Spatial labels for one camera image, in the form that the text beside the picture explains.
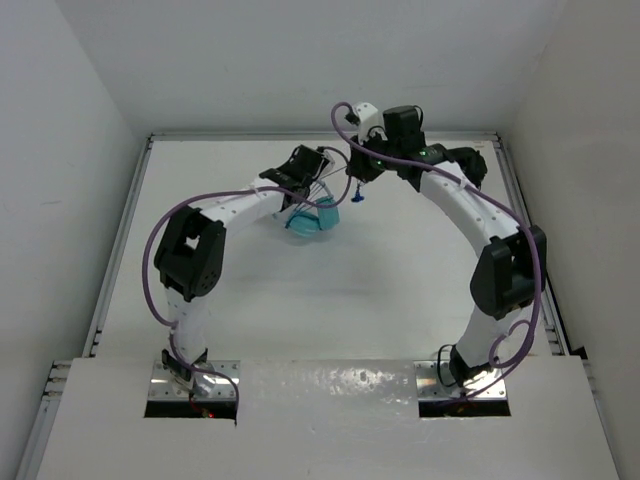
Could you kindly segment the blue earphones with thin cable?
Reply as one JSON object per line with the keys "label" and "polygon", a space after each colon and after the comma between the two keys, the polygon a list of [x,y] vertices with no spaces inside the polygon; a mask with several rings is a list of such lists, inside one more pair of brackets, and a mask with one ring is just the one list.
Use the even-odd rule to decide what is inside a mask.
{"label": "blue earphones with thin cable", "polygon": [[[359,187],[358,181],[347,174],[345,167],[339,167],[336,171],[332,171],[329,174],[320,177],[316,182],[318,182],[319,180],[324,181],[330,188],[335,198],[334,206],[338,208],[338,211],[339,206],[342,205],[345,201],[352,201],[357,203],[363,200],[363,197],[356,192],[357,188]],[[304,204],[315,207],[317,209],[323,208],[323,205],[313,203],[310,196],[306,202],[297,205]]]}

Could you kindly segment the teal over-ear headphones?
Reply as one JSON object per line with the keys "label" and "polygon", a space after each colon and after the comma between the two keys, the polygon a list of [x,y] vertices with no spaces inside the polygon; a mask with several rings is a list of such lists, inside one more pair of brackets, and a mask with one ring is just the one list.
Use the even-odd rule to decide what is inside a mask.
{"label": "teal over-ear headphones", "polygon": [[340,215],[338,208],[334,206],[334,195],[324,181],[319,180],[314,184],[310,198],[313,203],[323,205],[323,208],[295,205],[284,212],[273,214],[272,217],[285,229],[304,238],[335,228],[340,223]]}

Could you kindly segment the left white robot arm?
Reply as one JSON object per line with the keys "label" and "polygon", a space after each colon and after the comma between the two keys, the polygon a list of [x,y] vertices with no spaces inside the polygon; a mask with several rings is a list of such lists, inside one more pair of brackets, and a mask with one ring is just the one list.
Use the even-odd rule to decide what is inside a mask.
{"label": "left white robot arm", "polygon": [[335,227],[338,200],[324,181],[334,166],[327,148],[300,145],[281,166],[259,173],[247,186],[192,197],[154,226],[142,276],[147,278],[151,268],[159,274],[167,312],[149,309],[170,330],[162,364],[181,383],[192,385],[196,375],[209,371],[202,310],[221,279],[226,243],[266,217],[301,233]]}

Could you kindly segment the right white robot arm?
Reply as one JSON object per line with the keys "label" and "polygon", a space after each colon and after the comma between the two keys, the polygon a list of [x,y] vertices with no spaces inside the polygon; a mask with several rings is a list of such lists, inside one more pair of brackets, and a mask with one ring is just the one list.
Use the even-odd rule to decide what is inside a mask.
{"label": "right white robot arm", "polygon": [[508,206],[481,190],[484,157],[471,147],[429,145],[416,106],[379,111],[361,102],[347,108],[357,130],[348,138],[349,173],[369,183],[393,171],[433,202],[477,256],[470,280],[474,309],[450,351],[456,387],[491,369],[517,366],[529,353],[545,288],[547,239]]}

